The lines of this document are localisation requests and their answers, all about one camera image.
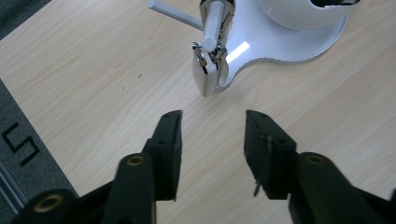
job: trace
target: faucet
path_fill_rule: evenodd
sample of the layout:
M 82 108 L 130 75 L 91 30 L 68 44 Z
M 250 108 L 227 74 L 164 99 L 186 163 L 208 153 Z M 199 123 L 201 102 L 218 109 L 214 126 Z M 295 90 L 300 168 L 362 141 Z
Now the faucet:
M 202 0 L 200 12 L 204 37 L 201 44 L 192 44 L 192 73 L 201 94 L 210 96 L 226 89 L 229 74 L 226 45 L 235 1 Z

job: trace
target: faucet handle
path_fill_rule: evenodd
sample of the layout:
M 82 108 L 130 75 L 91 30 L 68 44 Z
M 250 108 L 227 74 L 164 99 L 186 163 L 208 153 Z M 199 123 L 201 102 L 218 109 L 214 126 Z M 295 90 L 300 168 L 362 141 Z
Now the faucet handle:
M 213 95 L 219 83 L 218 66 L 196 42 L 192 44 L 192 73 L 203 96 Z
M 220 26 L 223 22 L 224 3 L 221 0 L 211 1 L 206 8 L 206 13 L 202 47 L 207 52 L 211 52 L 218 46 Z

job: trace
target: wooden table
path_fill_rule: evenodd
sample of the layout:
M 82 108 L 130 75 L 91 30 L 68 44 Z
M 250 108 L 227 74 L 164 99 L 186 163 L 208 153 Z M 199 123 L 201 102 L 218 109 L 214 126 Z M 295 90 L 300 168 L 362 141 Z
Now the wooden table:
M 197 1 L 166 1 L 195 16 Z M 396 3 L 361 1 L 339 41 L 308 63 L 256 63 L 204 98 L 191 73 L 202 33 L 147 1 L 52 0 L 0 42 L 0 78 L 83 195 L 182 109 L 177 201 L 159 223 L 290 223 L 286 201 L 253 198 L 245 112 L 270 115 L 298 151 L 331 158 L 351 183 L 396 187 Z

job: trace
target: faucet lever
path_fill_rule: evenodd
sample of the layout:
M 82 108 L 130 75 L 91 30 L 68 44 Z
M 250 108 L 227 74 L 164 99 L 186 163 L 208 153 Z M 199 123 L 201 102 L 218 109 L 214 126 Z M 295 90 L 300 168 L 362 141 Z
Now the faucet lever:
M 192 72 L 199 91 L 210 96 L 225 90 L 229 67 L 227 37 L 235 11 L 234 0 L 202 0 L 201 19 L 204 27 L 202 44 L 192 44 Z

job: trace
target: printed symbol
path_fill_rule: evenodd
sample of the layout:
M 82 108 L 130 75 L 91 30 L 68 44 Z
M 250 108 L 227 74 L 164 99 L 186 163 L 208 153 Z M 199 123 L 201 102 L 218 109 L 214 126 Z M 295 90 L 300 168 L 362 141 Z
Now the printed symbol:
M 27 138 L 23 139 L 23 141 L 21 141 L 19 144 L 17 144 L 16 146 L 14 146 L 11 143 L 11 140 L 8 138 L 8 135 L 10 133 L 12 133 L 12 131 L 14 131 L 16 128 L 18 128 L 19 124 L 18 122 L 15 122 L 13 125 L 11 125 L 11 127 L 9 127 L 5 132 L 3 132 L 1 135 L 4 139 L 4 141 L 7 143 L 8 147 L 11 149 L 12 153 L 17 153 L 21 148 L 23 148 L 26 144 L 30 144 L 33 148 L 33 153 L 28 155 L 25 159 L 23 159 L 20 162 L 21 166 L 26 165 L 27 163 L 29 163 L 29 161 L 31 161 L 35 155 L 37 155 L 40 152 L 40 149 L 37 147 L 37 145 L 35 144 L 35 141 L 33 140 L 32 135 L 29 135 Z

